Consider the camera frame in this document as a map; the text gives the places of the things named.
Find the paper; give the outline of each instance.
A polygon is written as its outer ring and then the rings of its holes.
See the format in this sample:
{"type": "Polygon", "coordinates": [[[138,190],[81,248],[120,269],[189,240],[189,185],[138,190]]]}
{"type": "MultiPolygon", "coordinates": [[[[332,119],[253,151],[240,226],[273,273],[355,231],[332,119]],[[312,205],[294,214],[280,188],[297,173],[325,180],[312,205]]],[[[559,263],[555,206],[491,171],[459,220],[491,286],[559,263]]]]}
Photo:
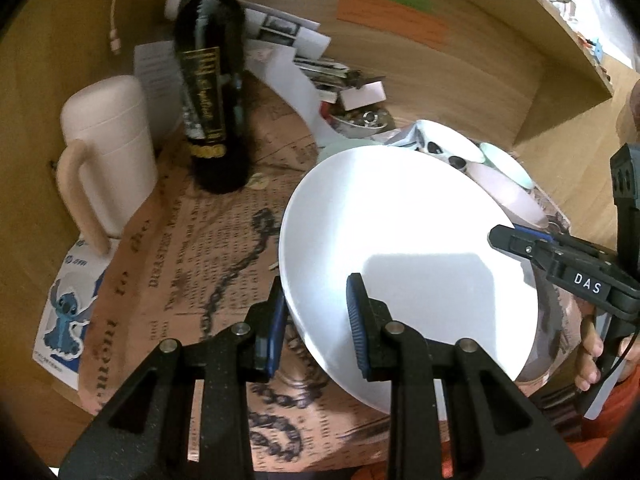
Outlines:
{"type": "Polygon", "coordinates": [[[244,31],[247,38],[292,46],[299,56],[309,59],[322,57],[331,41],[328,36],[314,30],[258,10],[245,9],[244,15],[244,31]]]}
{"type": "Polygon", "coordinates": [[[80,238],[66,254],[42,312],[33,360],[75,390],[94,301],[118,242],[111,239],[109,254],[97,256],[80,238]]]}
{"type": "Polygon", "coordinates": [[[246,40],[246,68],[260,81],[283,98],[311,130],[320,148],[341,140],[320,115],[321,101],[318,90],[293,63],[296,49],[290,46],[246,40]]]}
{"type": "Polygon", "coordinates": [[[325,103],[335,104],[338,101],[338,92],[335,92],[332,88],[318,88],[318,96],[320,100],[325,103]]]}
{"type": "MultiPolygon", "coordinates": [[[[158,188],[125,227],[85,338],[79,395],[92,413],[162,339],[198,342],[268,297],[280,221],[317,150],[273,91],[253,78],[247,91],[257,161],[250,184],[221,196],[195,189],[186,143],[172,137],[158,188]]],[[[385,457],[388,416],[330,381],[292,324],[276,376],[248,384],[247,396],[255,470],[338,469],[385,457]]],[[[198,419],[196,412],[191,459],[198,419]]]]}
{"type": "Polygon", "coordinates": [[[340,91],[340,99],[345,111],[386,101],[385,89],[382,82],[376,81],[364,85],[362,88],[347,88],[340,91]]]}
{"type": "Polygon", "coordinates": [[[174,42],[137,45],[133,52],[133,73],[142,83],[149,130],[158,147],[182,119],[180,68],[175,59],[174,42]]]}
{"type": "Polygon", "coordinates": [[[442,51],[447,44],[446,20],[392,0],[338,0],[335,17],[391,32],[435,50],[442,51]]]}
{"type": "Polygon", "coordinates": [[[311,20],[300,18],[299,16],[289,14],[288,12],[284,12],[282,10],[273,9],[272,7],[267,7],[265,5],[254,4],[253,2],[248,2],[246,0],[239,1],[240,5],[242,5],[245,9],[253,9],[257,10],[258,12],[270,14],[271,16],[276,16],[277,18],[287,20],[288,22],[297,23],[298,25],[300,25],[300,27],[308,28],[308,30],[318,30],[318,27],[320,27],[320,23],[318,22],[312,22],[311,20]]]}

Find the white plate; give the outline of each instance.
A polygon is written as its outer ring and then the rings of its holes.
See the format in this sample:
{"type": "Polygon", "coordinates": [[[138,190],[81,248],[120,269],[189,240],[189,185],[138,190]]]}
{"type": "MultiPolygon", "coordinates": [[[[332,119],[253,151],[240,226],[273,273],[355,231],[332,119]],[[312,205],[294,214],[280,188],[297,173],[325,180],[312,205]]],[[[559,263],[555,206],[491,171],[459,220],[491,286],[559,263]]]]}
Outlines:
{"type": "Polygon", "coordinates": [[[389,412],[390,384],[367,383],[356,364],[346,282],[360,272],[394,319],[450,344],[471,337],[515,379],[533,344],[538,299],[530,264],[489,246],[497,224],[511,226],[487,193],[419,152],[364,146],[313,168],[287,205],[278,260],[291,315],[318,364],[389,412]]]}

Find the hand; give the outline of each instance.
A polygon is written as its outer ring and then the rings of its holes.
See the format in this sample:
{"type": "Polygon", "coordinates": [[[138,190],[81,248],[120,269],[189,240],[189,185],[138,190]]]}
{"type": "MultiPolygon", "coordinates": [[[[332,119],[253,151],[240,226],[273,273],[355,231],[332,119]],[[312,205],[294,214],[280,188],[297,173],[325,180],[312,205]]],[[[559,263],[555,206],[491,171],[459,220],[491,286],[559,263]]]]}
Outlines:
{"type": "MultiPolygon", "coordinates": [[[[576,299],[583,317],[582,324],[580,325],[582,344],[578,348],[578,357],[575,361],[575,385],[582,391],[586,392],[592,384],[595,384],[600,380],[600,371],[598,370],[594,360],[602,355],[604,346],[594,325],[593,305],[584,300],[580,300],[579,298],[576,299]]],[[[631,342],[632,337],[632,335],[625,337],[620,342],[618,355],[622,355],[622,352],[625,351],[626,347],[631,342]]],[[[620,365],[624,366],[625,369],[620,375],[618,382],[622,382],[628,378],[636,369],[638,362],[640,362],[640,338],[636,340],[633,348],[626,355],[625,359],[626,363],[620,365]]]]}

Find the wine bottle label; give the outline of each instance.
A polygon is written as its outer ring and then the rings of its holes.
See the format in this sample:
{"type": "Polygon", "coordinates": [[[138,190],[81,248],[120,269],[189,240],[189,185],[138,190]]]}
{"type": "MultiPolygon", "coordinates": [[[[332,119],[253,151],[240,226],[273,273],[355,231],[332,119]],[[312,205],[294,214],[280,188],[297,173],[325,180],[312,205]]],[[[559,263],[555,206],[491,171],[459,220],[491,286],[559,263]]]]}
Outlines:
{"type": "Polygon", "coordinates": [[[226,154],[224,144],[189,144],[191,155],[198,158],[220,158],[226,154]]]}
{"type": "Polygon", "coordinates": [[[187,137],[208,142],[224,141],[220,48],[188,50],[182,52],[179,59],[184,79],[182,113],[187,137]]]}

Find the screw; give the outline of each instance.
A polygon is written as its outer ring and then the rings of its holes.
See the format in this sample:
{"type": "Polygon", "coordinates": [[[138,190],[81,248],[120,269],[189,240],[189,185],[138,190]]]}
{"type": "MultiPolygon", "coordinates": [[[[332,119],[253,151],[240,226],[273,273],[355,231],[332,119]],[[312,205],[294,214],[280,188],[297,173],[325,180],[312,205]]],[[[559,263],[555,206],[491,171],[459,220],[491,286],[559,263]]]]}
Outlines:
{"type": "Polygon", "coordinates": [[[404,332],[404,325],[399,321],[389,321],[385,325],[385,330],[393,335],[398,335],[404,332]]]}
{"type": "Polygon", "coordinates": [[[462,348],[463,351],[467,352],[468,354],[472,354],[473,352],[478,350],[478,343],[476,343],[473,339],[469,339],[468,337],[464,337],[460,341],[458,341],[458,345],[460,345],[460,348],[462,348]]]}
{"type": "Polygon", "coordinates": [[[175,339],[163,339],[160,342],[160,351],[165,354],[170,354],[178,348],[178,342],[175,339]]]}
{"type": "Polygon", "coordinates": [[[251,327],[247,323],[245,323],[244,321],[242,321],[240,323],[236,323],[235,325],[233,325],[231,327],[231,332],[233,332],[236,335],[248,334],[249,330],[251,330],[251,327]]]}

